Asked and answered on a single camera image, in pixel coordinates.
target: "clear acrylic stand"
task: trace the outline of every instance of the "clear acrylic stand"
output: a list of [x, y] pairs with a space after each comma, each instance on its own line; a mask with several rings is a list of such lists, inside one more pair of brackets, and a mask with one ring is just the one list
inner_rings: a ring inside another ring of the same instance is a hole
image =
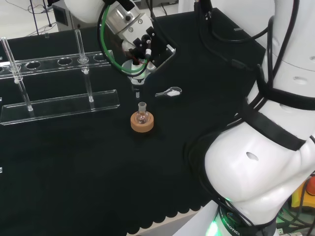
[[[0, 63], [0, 79], [14, 78], [14, 83], [18, 85], [24, 102], [3, 105], [0, 124], [17, 124], [119, 107], [116, 90], [93, 92], [91, 87], [90, 68], [110, 66], [110, 64], [101, 52], [85, 53], [80, 30], [76, 30], [75, 35], [78, 54], [21, 61], [14, 60], [7, 39], [1, 38], [9, 61]], [[87, 93], [30, 101], [23, 77], [74, 69], [82, 71]]]

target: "red object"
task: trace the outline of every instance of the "red object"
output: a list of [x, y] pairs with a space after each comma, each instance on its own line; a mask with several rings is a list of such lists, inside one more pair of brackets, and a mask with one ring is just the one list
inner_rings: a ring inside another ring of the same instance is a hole
[[311, 177], [310, 182], [306, 186], [306, 192], [315, 196], [315, 176]]

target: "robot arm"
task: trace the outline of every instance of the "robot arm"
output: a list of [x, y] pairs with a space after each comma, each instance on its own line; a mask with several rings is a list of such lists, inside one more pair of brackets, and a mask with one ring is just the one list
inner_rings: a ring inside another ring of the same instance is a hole
[[122, 48], [130, 60], [117, 66], [114, 59], [106, 54], [105, 41], [102, 39], [104, 34], [98, 34], [103, 54], [135, 86], [144, 84], [150, 73], [175, 54], [175, 48], [154, 29], [151, 19], [140, 13], [130, 0], [107, 0], [105, 3], [102, 0], [65, 0], [65, 3], [72, 14], [84, 22], [96, 23], [98, 19], [105, 21], [106, 29], [104, 24], [98, 23], [101, 30], [109, 29], [122, 40]]
[[[75, 16], [90, 23], [97, 21], [104, 5], [101, 0], [65, 0], [65, 2]], [[157, 34], [157, 32], [149, 17], [140, 14], [135, 5], [129, 9], [121, 2], [110, 4], [106, 24], [125, 42], [124, 49], [143, 52], [141, 47], [145, 45], [142, 40], [144, 38], [152, 42], [151, 62], [156, 61], [155, 57], [160, 58], [163, 52], [155, 46], [156, 41], [152, 38], [152, 33]], [[211, 2], [200, 0], [200, 5], [205, 20], [209, 20], [212, 11]], [[312, 30], [315, 25], [315, 2], [314, 0], [301, 2], [275, 0], [275, 5], [273, 27], [268, 32], [271, 36], [268, 37], [269, 47], [262, 64], [265, 82], [269, 79], [273, 88], [297, 96], [315, 97], [315, 44], [313, 43], [315, 33]], [[162, 48], [163, 51], [168, 51], [169, 45], [164, 44]], [[168, 58], [153, 64], [153, 71], [163, 65]], [[131, 67], [137, 66], [139, 65], [135, 63], [131, 65]], [[138, 84], [142, 83], [137, 79], [134, 81]], [[281, 142], [271, 140], [257, 128], [238, 120], [236, 122], [238, 125], [231, 125], [230, 127], [233, 128], [226, 129], [212, 143], [206, 153], [204, 164], [210, 184], [219, 194], [220, 200], [228, 204], [226, 209], [230, 212], [223, 209], [226, 217], [231, 216], [231, 212], [239, 212], [243, 221], [246, 219], [247, 223], [250, 222], [253, 226], [263, 229], [272, 225], [284, 202], [315, 170], [315, 146], [309, 139], [315, 130], [315, 111], [284, 106], [270, 99], [262, 103], [261, 99], [262, 97], [258, 96], [256, 83], [248, 96], [249, 102], [253, 100], [260, 102], [260, 114], [298, 139], [306, 141], [305, 144], [297, 151], [283, 147], [279, 144]], [[220, 213], [216, 218], [220, 234], [240, 235], [240, 232], [233, 227], [234, 231], [231, 231], [231, 223], [227, 225]], [[268, 231], [264, 236], [273, 233], [274, 231]]]

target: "black table surface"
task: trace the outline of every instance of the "black table surface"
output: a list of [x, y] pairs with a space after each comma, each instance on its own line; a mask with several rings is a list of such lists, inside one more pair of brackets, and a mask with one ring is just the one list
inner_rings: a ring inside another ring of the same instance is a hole
[[[214, 30], [243, 38], [220, 11]], [[210, 200], [183, 163], [182, 148], [205, 127], [226, 125], [254, 83], [254, 72], [229, 67], [201, 45], [194, 13], [159, 18], [180, 45], [178, 56], [145, 83], [142, 101], [154, 129], [137, 134], [130, 116], [138, 100], [128, 78], [110, 67], [91, 69], [93, 91], [117, 89], [118, 109], [0, 127], [1, 236], [124, 236], [166, 216], [198, 210]], [[86, 52], [99, 51], [96, 29], [82, 29]], [[77, 53], [73, 31], [9, 40], [15, 59]], [[254, 67], [256, 42], [210, 47]], [[80, 71], [26, 77], [31, 100], [85, 92]], [[172, 99], [155, 93], [178, 86]], [[22, 102], [13, 79], [0, 81], [3, 104]]]

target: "yellow object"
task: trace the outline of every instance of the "yellow object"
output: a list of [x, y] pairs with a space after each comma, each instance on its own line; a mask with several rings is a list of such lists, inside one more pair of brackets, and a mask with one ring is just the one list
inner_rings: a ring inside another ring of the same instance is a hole
[[[301, 196], [302, 196], [302, 190], [303, 185], [305, 182], [303, 182], [300, 187], [292, 194], [292, 207], [299, 207], [301, 203]], [[304, 207], [313, 207], [315, 208], [315, 197], [309, 195], [307, 192], [304, 194], [304, 200], [303, 200], [303, 206]]]

